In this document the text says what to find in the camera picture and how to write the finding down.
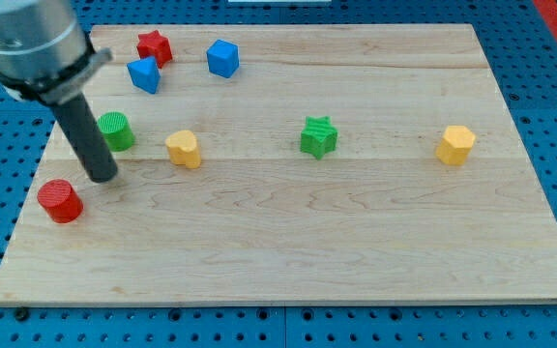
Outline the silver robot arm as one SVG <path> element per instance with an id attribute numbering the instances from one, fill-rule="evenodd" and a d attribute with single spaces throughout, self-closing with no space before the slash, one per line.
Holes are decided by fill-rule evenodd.
<path id="1" fill-rule="evenodd" d="M 0 0 L 0 81 L 17 100 L 61 105 L 112 59 L 68 0 Z"/>

